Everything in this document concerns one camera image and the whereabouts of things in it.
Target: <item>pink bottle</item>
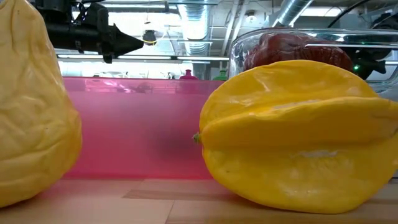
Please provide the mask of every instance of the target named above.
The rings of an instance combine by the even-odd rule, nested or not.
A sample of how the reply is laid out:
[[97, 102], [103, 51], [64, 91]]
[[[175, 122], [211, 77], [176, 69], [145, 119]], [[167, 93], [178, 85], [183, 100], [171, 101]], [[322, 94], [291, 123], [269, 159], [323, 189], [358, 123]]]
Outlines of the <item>pink bottle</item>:
[[185, 75], [182, 75], [182, 76], [180, 77], [180, 79], [197, 80], [198, 78], [197, 78], [197, 77], [194, 77], [194, 76], [191, 74], [191, 70], [186, 69]]

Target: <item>wrinkled yellow fruit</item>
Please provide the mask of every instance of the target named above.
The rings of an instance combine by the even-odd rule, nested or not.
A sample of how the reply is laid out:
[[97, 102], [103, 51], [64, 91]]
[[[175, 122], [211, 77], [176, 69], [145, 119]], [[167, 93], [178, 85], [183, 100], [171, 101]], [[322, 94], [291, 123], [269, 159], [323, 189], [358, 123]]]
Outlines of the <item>wrinkled yellow fruit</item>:
[[274, 208], [342, 213], [398, 165], [398, 105], [320, 62], [277, 62], [222, 84], [200, 116], [203, 157], [236, 194]]
[[0, 3], [0, 207], [37, 195], [74, 164], [81, 121], [41, 15]]

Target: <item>wooden table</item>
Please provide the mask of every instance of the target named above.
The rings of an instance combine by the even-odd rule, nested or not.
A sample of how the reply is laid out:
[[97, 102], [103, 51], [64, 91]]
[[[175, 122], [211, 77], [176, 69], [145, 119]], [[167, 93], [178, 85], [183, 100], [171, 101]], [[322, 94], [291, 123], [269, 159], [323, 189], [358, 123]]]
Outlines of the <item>wooden table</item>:
[[0, 224], [398, 223], [398, 184], [355, 211], [314, 215], [265, 208], [210, 180], [61, 180], [0, 209]]

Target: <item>pink translucent barrier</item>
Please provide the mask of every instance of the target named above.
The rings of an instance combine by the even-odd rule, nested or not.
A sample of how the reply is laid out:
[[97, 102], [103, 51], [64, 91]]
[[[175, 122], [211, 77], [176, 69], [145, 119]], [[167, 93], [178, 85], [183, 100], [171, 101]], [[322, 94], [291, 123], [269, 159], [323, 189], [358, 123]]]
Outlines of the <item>pink translucent barrier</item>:
[[192, 136], [222, 82], [64, 80], [83, 121], [83, 150], [67, 177], [211, 178]]

